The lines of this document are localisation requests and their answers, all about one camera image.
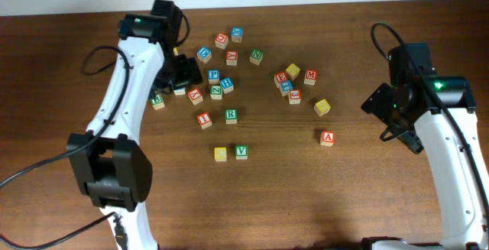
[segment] letter i block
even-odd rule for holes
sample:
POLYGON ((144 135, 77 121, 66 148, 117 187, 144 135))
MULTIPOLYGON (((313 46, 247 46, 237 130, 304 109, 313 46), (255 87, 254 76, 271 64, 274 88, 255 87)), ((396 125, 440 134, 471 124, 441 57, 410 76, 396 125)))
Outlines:
POLYGON ((207 76, 209 77, 209 84, 219 84, 219 70, 209 70, 207 76))
POLYGON ((306 76, 304 77, 304 83, 306 85, 314 86, 316 80, 318 79, 318 72, 315 70, 307 70, 306 76))
POLYGON ((293 89, 292 82, 285 81, 283 83, 280 83, 279 89, 280 93, 282 93, 282 96, 286 96, 287 94, 289 94, 289 91, 293 89))
POLYGON ((300 104, 300 100, 303 99, 303 95, 300 89, 294 89, 289 91, 289 104, 300 104))
POLYGON ((288 79, 289 78, 287 78, 287 73, 285 71, 282 71, 281 73, 275 73, 275 86, 279 87, 281 83, 287 81, 288 79))
POLYGON ((232 28, 231 41, 241 43, 241 40, 243 40, 243 28, 232 28))
POLYGON ((197 57, 199 60, 201 60, 203 63, 209 62, 209 60, 212 58, 212 53, 211 50, 207 47, 202 47, 199 49, 197 52, 197 57))
POLYGON ((333 146, 335 143, 334 131, 323 131, 321 134, 321 146, 333 146))
POLYGON ((202 93, 199 89, 192 89, 189 91, 189 98, 193 105, 197 105, 204 100, 202 93))
POLYGON ((155 110, 161 109, 165 107, 165 103, 163 102, 163 98, 159 94, 155 94, 154 98, 150 99, 151 105, 155 110))
POLYGON ((233 91, 235 89, 235 85, 233 85, 231 78, 229 78, 229 77, 221 80, 221 86, 222 86, 222 91, 224 92, 224 94, 230 93, 231 91, 233 91))
POLYGON ((227 161, 226 148, 214 148, 214 159, 217 162, 227 161))
POLYGON ((226 124, 238 123, 238 111, 236 109, 226 109, 226 124))
POLYGON ((255 65, 259 65, 262 59, 263 59, 263 52, 254 48, 251 51, 250 62, 254 63, 255 65))
POLYGON ((294 81, 299 76, 300 68, 292 63, 285 71, 289 74, 290 79, 294 81))
POLYGON ((228 66, 238 65, 238 52, 236 50, 226 51, 226 64, 228 66))
POLYGON ((236 146, 236 160, 248 159, 248 146, 236 146))
POLYGON ((215 45, 217 47, 225 49, 228 46, 228 43, 229 43, 228 36, 224 35, 223 33, 217 34, 217 37, 215 38, 215 45))
POLYGON ((221 100, 222 99, 222 87, 220 85, 211 86, 211 99, 221 100))
POLYGON ((326 99, 317 102, 316 105, 314 106, 314 110, 317 112, 319 116, 325 115, 326 113, 329 112, 330 109, 331 106, 328 104, 326 99))
POLYGON ((207 112, 197 116, 197 120, 199 120, 199 124, 202 129, 212 126, 211 116, 207 112))

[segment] letter a block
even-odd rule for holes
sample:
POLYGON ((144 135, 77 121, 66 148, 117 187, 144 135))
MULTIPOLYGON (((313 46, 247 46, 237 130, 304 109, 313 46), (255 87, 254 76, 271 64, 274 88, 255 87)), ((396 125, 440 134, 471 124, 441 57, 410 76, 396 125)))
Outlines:
POLYGON ((235 109, 226 109, 226 124, 238 123, 238 111, 235 109))
POLYGON ((318 79, 318 72, 315 70, 307 70, 306 76, 304 77, 304 83, 306 85, 314 86, 316 80, 318 79))
POLYGON ((255 65, 259 65, 261 59, 263 59, 263 52, 259 51, 256 48, 253 49, 250 55, 250 62, 254 63, 255 65))
POLYGON ((197 116, 197 120, 199 120, 199 124, 202 129, 212 126, 211 116, 207 112, 197 116))
POLYGON ((330 109, 331 106, 328 104, 326 99, 317 102, 316 105, 314 106, 314 110, 317 112, 319 116, 325 115, 326 113, 329 112, 330 109))
POLYGON ((236 146, 236 160, 248 159, 248 146, 236 146))
POLYGON ((226 148, 214 148, 214 159, 217 162, 227 161, 226 148))
POLYGON ((207 63, 212 58, 211 50, 207 47, 202 47, 199 49, 199 51, 197 51, 197 57, 203 63, 207 63))
POLYGON ((321 146, 333 146, 335 143, 335 133, 333 131, 323 131, 321 134, 321 146))
POLYGON ((202 97, 202 93, 199 89, 192 89, 188 94, 193 105, 197 105, 204 100, 204 97, 202 97))
POLYGON ((228 46, 228 43, 229 43, 228 36, 224 35, 223 33, 217 34, 217 37, 215 38, 215 45, 217 47, 225 49, 228 46))

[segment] cable connector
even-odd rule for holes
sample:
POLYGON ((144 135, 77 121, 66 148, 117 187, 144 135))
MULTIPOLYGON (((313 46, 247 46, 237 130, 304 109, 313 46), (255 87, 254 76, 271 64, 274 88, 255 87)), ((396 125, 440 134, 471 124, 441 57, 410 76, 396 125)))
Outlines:
POLYGON ((128 235, 125 233, 124 226, 121 224, 120 215, 115 214, 114 223, 115 241, 121 246, 122 250, 128 250, 128 235))

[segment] blue block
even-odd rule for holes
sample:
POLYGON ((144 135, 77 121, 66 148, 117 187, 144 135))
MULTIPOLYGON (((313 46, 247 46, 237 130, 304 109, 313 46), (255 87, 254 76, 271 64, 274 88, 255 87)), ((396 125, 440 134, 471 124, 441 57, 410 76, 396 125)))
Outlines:
POLYGON ((199 52, 197 52, 198 55, 200 55, 202 58, 208 57, 209 54, 211 54, 211 50, 207 47, 202 47, 199 49, 199 52))
POLYGON ((229 87, 232 87, 233 84, 232 84, 231 78, 228 77, 226 79, 221 80, 221 86, 223 89, 227 89, 229 87))
POLYGON ((282 82, 282 83, 280 83, 280 86, 282 87, 282 91, 284 91, 284 92, 293 89, 292 82, 290 82, 290 81, 282 82))
POLYGON ((243 36, 243 28, 232 28, 231 36, 243 36))
POLYGON ((207 72, 209 80, 219 80, 219 70, 209 70, 207 72))

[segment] power cord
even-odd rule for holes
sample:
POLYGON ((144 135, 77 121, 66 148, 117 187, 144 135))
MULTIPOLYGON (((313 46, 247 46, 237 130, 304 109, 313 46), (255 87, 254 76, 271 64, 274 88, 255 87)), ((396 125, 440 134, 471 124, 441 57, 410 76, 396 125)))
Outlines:
MULTIPOLYGON (((97 132, 97 134, 90 141, 88 141, 83 146, 80 146, 80 147, 78 147, 76 149, 73 149, 72 151, 67 151, 67 152, 64 152, 62 154, 58 154, 55 157, 44 159, 44 160, 39 161, 39 162, 37 162, 35 164, 32 164, 31 166, 26 167, 23 170, 18 171, 15 174, 12 174, 10 177, 8 177, 7 179, 3 180, 0 183, 0 189, 3 188, 8 183, 12 182, 15 178, 20 177, 20 176, 22 176, 22 175, 24 175, 24 174, 26 174, 26 173, 34 170, 34 169, 37 169, 37 168, 39 168, 41 166, 44 166, 46 164, 50 164, 50 163, 56 162, 56 161, 61 160, 61 159, 65 158, 65 157, 69 157, 72 154, 75 154, 75 153, 77 153, 79 151, 82 151, 82 150, 88 148, 95 141, 97 141, 103 135, 103 133, 105 132, 105 130, 110 126, 110 124, 112 123, 112 120, 115 117, 115 113, 117 113, 119 107, 121 106, 122 100, 123 100, 123 98, 125 96, 125 92, 126 92, 126 90, 128 88, 128 84, 129 84, 129 69, 131 68, 131 66, 129 65, 128 58, 125 56, 124 52, 122 50, 120 50, 119 48, 117 48, 117 47, 111 47, 111 46, 100 46, 100 47, 96 47, 95 49, 93 49, 89 53, 89 55, 85 58, 85 60, 83 61, 83 65, 82 65, 82 73, 83 73, 83 71, 85 69, 86 64, 89 62, 90 58, 92 58, 93 55, 97 51, 99 51, 99 50, 113 50, 113 51, 117 52, 119 55, 121 55, 121 58, 124 60, 124 69, 125 69, 125 78, 124 78, 124 84, 122 86, 121 94, 119 95, 119 97, 117 99, 117 102, 115 103, 114 109, 111 111, 108 119, 105 121, 105 123, 102 126, 102 128, 100 129, 100 131, 97 132)), ((105 67, 103 67, 102 69, 100 69, 99 71, 97 71, 97 73, 100 73, 103 70, 108 69, 111 65, 112 65, 112 63, 109 64, 109 65, 107 65, 107 66, 105 66, 105 67)), ((97 219, 96 221, 88 224, 87 226, 83 226, 82 228, 76 230, 75 232, 71 232, 70 234, 65 235, 63 238, 56 239, 56 240, 54 240, 52 242, 44 243, 43 245, 37 245, 37 246, 23 246, 23 245, 19 245, 19 244, 16 244, 15 242, 12 242, 9 239, 7 239, 5 236, 3 236, 3 234, 0 234, 0 240, 2 240, 6 245, 8 245, 8 246, 10 246, 12 248, 16 248, 16 249, 46 249, 46 248, 49 248, 51 246, 58 245, 61 242, 65 242, 66 240, 71 239, 72 237, 74 237, 74 236, 76 236, 76 235, 78 235, 78 234, 80 234, 82 232, 85 232, 86 230, 92 228, 93 226, 96 226, 97 224, 105 221, 106 219, 108 219, 109 217, 114 216, 114 215, 116 215, 116 213, 109 213, 107 216, 103 216, 100 219, 97 219)))
POLYGON ((381 53, 381 55, 384 58, 389 60, 389 57, 385 54, 385 52, 379 46, 377 39, 375 38, 374 32, 375 32, 375 28, 377 26, 382 26, 382 27, 386 28, 396 38, 397 42, 399 42, 400 46, 404 49, 404 52, 406 53, 408 60, 413 65, 413 68, 416 71, 416 74, 419 77, 421 77, 421 82, 422 82, 424 90, 427 91, 428 96, 443 111, 443 113, 445 114, 445 117, 448 119, 450 125, 455 130, 456 135, 458 136, 458 138, 461 141, 461 145, 463 148, 462 150, 467 155, 468 163, 471 166, 471 171, 474 175, 475 183, 477 184, 478 192, 479 192, 479 195, 481 196, 482 205, 484 207, 485 215, 483 215, 483 217, 484 217, 484 219, 487 220, 487 216, 489 216, 489 202, 487 201, 487 195, 486 195, 485 190, 484 190, 484 185, 482 183, 481 175, 479 174, 479 171, 477 169, 477 165, 475 164, 475 159, 474 159, 474 155, 472 154, 471 146, 468 144, 467 140, 465 139, 463 132, 461 131, 460 127, 458 126, 456 120, 453 118, 453 115, 450 113, 449 109, 445 106, 445 104, 443 104, 442 100, 431 90, 431 87, 429 86, 428 82, 426 81, 424 75, 421 73, 421 70, 419 70, 419 67, 416 66, 416 64, 413 61, 413 58, 410 56, 410 54, 406 48, 406 44, 404 43, 403 39, 389 24, 384 23, 384 22, 375 23, 371 29, 372 41, 374 42, 374 45, 377 48, 377 50, 379 50, 379 52, 381 53))

